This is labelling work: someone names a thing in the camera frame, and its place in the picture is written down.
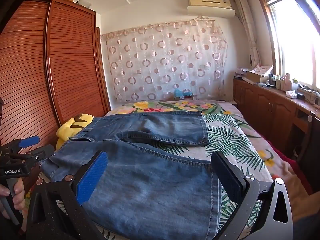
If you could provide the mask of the blue denim jeans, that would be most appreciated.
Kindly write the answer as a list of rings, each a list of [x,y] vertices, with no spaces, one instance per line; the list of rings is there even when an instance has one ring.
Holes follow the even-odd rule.
[[[51,181],[76,171],[98,151],[108,164],[84,208],[99,226],[127,239],[212,239],[221,184],[211,163],[175,156],[153,143],[206,146],[200,112],[146,112],[94,118],[41,163]]]

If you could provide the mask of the yellow Pikachu plush toy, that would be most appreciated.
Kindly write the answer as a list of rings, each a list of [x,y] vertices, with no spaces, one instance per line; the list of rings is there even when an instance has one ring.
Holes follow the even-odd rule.
[[[56,136],[58,137],[56,149],[59,150],[67,140],[88,126],[93,118],[94,116],[90,114],[78,114],[61,125],[56,132]]]

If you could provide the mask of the floral pink bed cover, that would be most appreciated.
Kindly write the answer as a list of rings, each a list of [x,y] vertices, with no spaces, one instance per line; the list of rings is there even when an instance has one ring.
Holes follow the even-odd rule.
[[[161,142],[156,142],[154,146],[174,156],[203,160],[209,160],[212,153],[221,151],[245,175],[250,174],[264,181],[283,179],[291,203],[293,237],[303,239],[317,218],[319,193],[312,193],[295,162],[283,156],[249,126],[231,103],[196,100],[142,101],[117,107],[109,115],[193,111],[202,111],[210,140],[207,146],[169,146]]]

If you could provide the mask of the wooden louvered wardrobe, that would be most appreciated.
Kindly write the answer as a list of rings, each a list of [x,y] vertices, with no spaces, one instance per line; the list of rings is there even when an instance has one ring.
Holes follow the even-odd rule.
[[[77,114],[110,111],[96,13],[73,0],[24,0],[1,32],[1,144],[55,145]]]

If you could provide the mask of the palm leaf print blanket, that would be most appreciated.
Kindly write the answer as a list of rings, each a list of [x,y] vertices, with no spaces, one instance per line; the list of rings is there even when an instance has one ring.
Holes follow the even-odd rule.
[[[221,184],[211,156],[219,151],[263,166],[224,114],[119,114],[103,118],[98,131],[108,166],[97,188],[96,219],[128,239],[212,239]]]

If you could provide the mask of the wooden sideboard cabinet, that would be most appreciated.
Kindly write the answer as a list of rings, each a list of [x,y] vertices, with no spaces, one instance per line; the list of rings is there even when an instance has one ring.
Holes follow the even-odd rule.
[[[249,125],[301,169],[319,168],[319,109],[275,88],[233,80],[233,99]]]

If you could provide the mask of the pink bottle on sill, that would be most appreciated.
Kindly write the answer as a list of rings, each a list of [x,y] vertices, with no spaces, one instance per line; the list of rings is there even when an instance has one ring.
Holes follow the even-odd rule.
[[[284,75],[283,81],[283,91],[287,92],[288,90],[292,90],[292,81],[289,73]]]

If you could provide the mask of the cardboard box on cabinet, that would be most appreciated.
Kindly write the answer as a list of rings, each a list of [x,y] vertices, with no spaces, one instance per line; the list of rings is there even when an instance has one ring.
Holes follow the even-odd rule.
[[[265,83],[273,71],[273,65],[262,66],[258,64],[254,69],[246,72],[246,78],[254,83]]]

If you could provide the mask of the sheer circle pattern curtain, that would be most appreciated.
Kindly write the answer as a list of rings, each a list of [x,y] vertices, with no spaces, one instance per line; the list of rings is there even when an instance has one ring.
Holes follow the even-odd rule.
[[[213,19],[164,22],[105,33],[106,77],[116,103],[225,97],[228,43]]]

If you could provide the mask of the blue toy on headboard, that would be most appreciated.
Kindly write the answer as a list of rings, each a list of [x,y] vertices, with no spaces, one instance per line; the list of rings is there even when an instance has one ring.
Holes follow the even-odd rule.
[[[181,91],[178,88],[174,90],[174,100],[193,100],[194,95],[190,91]]]

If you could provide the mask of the tied-back window drape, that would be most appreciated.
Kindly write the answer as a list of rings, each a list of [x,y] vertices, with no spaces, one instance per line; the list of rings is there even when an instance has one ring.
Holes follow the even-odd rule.
[[[260,64],[260,56],[257,48],[256,31],[253,16],[247,0],[235,0],[240,18],[245,28],[249,44],[251,66],[254,68]]]

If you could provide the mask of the window with wooden frame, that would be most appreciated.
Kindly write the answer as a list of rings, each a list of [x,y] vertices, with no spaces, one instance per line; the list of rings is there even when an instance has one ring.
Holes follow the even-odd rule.
[[[260,0],[270,29],[275,73],[319,90],[319,33],[298,0]]]

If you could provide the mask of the white wall air conditioner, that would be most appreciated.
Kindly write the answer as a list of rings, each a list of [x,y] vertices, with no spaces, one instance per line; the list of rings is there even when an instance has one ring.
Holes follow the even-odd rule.
[[[233,18],[235,10],[230,0],[189,0],[187,7],[189,15]]]

